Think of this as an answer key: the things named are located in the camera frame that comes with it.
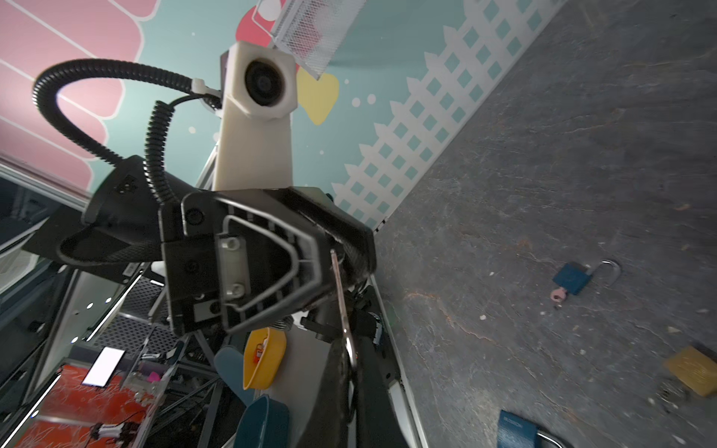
wire mesh basket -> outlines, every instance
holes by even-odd
[[[366,0],[287,0],[271,30],[252,20],[272,38],[274,45],[290,53],[314,78],[326,70],[334,53],[346,38]]]

white camera housing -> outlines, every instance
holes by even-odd
[[[250,96],[249,65],[264,62],[280,74],[283,92],[271,105]],[[229,49],[224,81],[222,125],[212,189],[281,189],[293,185],[290,114],[298,105],[296,62],[277,49],[237,42]]]

yellow bin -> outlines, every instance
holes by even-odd
[[[263,353],[256,361],[259,347],[264,345]],[[286,351],[286,333],[274,328],[262,328],[249,334],[247,346],[244,347],[244,390],[268,389],[274,382],[274,376]]]

gray marble surface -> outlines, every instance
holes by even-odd
[[[376,235],[432,447],[717,447],[663,362],[717,350],[717,2],[571,0]],[[610,257],[556,309],[553,275]]]

white dot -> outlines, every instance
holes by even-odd
[[[281,13],[281,2],[279,0],[264,0],[259,5],[259,15],[269,22],[279,18]]]

